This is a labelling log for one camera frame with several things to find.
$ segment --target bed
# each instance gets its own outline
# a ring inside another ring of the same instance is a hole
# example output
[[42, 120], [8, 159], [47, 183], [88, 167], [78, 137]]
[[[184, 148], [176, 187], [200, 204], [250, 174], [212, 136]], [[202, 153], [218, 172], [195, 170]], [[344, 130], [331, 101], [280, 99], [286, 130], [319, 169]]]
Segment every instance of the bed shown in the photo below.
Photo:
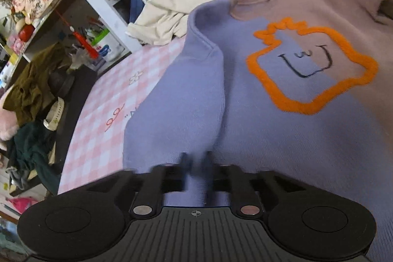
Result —
[[76, 124], [59, 193], [123, 168], [125, 125], [181, 52], [184, 40], [145, 46], [96, 82]]

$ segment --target red apple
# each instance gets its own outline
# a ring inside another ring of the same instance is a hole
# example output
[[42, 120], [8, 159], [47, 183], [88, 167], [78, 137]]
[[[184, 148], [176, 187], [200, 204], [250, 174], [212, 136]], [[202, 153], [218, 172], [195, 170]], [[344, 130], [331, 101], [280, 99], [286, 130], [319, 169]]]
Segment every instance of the red apple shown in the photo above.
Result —
[[20, 40], [27, 43], [28, 40], [30, 39], [31, 35], [33, 35], [34, 30], [35, 30], [35, 28], [33, 25], [25, 25], [18, 34]]

